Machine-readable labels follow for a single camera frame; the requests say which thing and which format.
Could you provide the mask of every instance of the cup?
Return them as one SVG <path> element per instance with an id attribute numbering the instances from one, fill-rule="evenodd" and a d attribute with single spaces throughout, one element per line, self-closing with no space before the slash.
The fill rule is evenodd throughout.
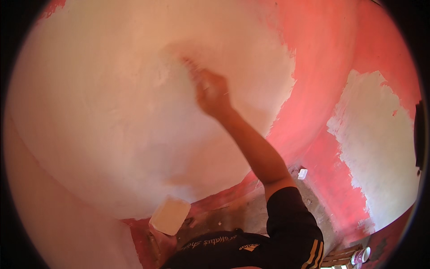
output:
<path id="1" fill-rule="evenodd" d="M 370 256 L 370 247 L 366 247 L 362 250 L 357 250 L 354 255 L 352 255 L 351 263 L 356 265 L 358 263 L 365 263 Z"/>

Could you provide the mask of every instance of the person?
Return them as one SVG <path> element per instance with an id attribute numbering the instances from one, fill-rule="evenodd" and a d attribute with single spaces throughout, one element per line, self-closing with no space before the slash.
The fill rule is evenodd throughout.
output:
<path id="1" fill-rule="evenodd" d="M 232 107 L 226 78 L 207 69 L 198 70 L 191 61 L 184 61 L 196 86 L 197 104 L 231 135 L 263 183 L 269 237 L 241 229 L 203 234 L 176 253 L 172 247 L 161 249 L 171 256 L 161 268 L 319 268 L 323 234 L 304 205 L 283 159 Z M 176 238 L 168 238 L 153 227 L 150 230 L 159 245 L 164 240 L 175 246 Z"/>

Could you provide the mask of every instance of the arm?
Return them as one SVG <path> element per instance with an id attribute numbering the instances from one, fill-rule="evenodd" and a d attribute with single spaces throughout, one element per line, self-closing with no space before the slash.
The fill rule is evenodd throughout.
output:
<path id="1" fill-rule="evenodd" d="M 196 83 L 196 99 L 201 109 L 215 118 L 239 146 L 252 171 L 264 186 L 266 200 L 285 187 L 296 187 L 281 156 L 235 111 L 224 77 L 206 69 L 190 68 Z"/>

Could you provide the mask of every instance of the shirt sleeve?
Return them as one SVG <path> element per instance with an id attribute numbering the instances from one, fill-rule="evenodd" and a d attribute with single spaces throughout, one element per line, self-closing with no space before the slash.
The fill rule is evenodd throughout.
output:
<path id="1" fill-rule="evenodd" d="M 304 205 L 296 187 L 278 190 L 267 201 L 267 234 L 270 238 L 297 238 L 323 241 L 323 234 Z"/>

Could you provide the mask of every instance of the black t-shirt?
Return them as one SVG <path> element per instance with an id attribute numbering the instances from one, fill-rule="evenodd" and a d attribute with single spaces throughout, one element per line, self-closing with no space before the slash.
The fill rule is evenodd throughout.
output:
<path id="1" fill-rule="evenodd" d="M 161 268 L 319 268 L 323 234 L 297 188 L 275 192 L 267 202 L 267 213 L 270 237 L 241 229 L 207 233 L 187 242 Z"/>

